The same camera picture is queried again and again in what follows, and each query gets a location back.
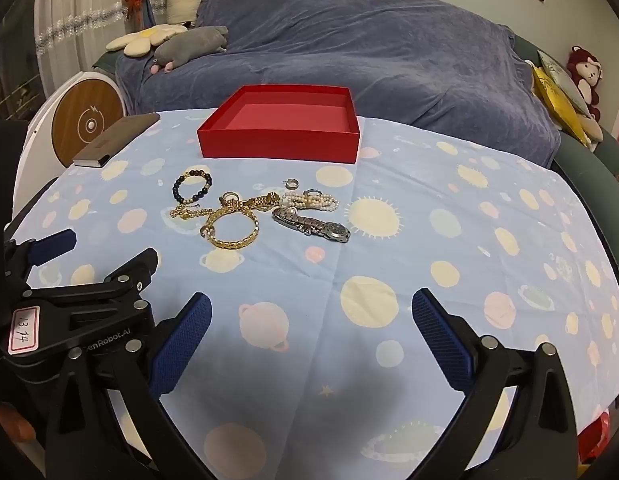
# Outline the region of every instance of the pearl necklace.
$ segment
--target pearl necklace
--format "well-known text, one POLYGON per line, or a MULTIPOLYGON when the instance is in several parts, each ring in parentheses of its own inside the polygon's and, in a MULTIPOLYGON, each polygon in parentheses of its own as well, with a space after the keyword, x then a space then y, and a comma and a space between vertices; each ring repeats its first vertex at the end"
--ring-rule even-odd
POLYGON ((331 195, 316 189, 309 189, 303 194, 288 191, 283 194, 280 206, 283 209, 317 209, 319 211, 336 211, 339 202, 331 195))

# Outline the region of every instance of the blue blanket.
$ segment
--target blue blanket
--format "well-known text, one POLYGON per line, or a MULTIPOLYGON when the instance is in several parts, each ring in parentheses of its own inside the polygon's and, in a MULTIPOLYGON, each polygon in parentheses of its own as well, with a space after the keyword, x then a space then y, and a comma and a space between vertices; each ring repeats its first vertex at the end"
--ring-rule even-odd
POLYGON ((245 84, 346 86, 358 115, 410 124, 551 163, 560 136, 513 33, 438 0, 204 0, 228 51, 150 75, 118 58, 132 113, 219 106, 245 84))

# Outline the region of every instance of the light blue tablecloth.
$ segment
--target light blue tablecloth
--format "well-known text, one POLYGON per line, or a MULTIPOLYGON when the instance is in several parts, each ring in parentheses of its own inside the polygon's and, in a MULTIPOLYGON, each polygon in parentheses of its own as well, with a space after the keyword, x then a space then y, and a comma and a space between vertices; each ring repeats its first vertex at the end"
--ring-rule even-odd
MULTIPOLYGON (((67 227, 78 235, 75 250, 32 273, 34 287, 99 282, 153 247, 160 267, 143 296, 157 321, 196 291, 211 298, 211 328, 161 400, 220 478, 406 478, 462 400, 412 320, 423 286, 479 335, 513 348, 556 344, 579 430, 618 394, 619 288, 586 211, 557 175, 363 118, 354 166, 202 160, 195 131, 209 113, 161 113, 102 170, 70 168, 16 239, 67 227), (305 237, 258 213, 252 245, 215 249, 198 234, 202 221, 169 216, 174 180, 202 164, 214 182, 203 206, 227 191, 283 192, 296 178, 301 190, 341 202, 315 215, 346 223, 352 238, 305 237)), ((199 189, 186 184, 183 195, 199 189)), ((251 228, 235 215, 217 233, 237 239, 251 228)), ((511 400, 504 394, 477 460, 511 400)))

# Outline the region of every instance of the blue gripper pad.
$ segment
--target blue gripper pad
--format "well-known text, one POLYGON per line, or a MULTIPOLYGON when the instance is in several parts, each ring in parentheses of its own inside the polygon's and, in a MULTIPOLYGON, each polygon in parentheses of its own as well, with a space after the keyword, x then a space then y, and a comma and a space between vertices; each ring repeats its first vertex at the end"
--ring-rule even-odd
POLYGON ((426 288, 414 294, 412 315, 449 386, 459 392, 470 392, 474 386, 475 360, 454 332, 450 324, 453 316, 426 288))
POLYGON ((150 365, 149 389, 155 399, 176 387, 211 324, 211 301, 201 292, 196 292, 178 316, 167 321, 172 331, 157 349, 150 365))
POLYGON ((76 246, 76 233, 65 229, 47 238, 32 242, 28 260, 30 265, 39 267, 61 254, 68 253, 76 246))

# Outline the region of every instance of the label sticker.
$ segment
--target label sticker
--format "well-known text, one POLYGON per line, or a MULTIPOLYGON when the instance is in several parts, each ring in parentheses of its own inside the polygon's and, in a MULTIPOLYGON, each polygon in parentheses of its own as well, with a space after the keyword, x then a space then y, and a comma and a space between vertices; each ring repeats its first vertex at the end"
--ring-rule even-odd
POLYGON ((9 355, 24 354, 38 349, 40 307, 27 306, 14 310, 9 333, 9 355))

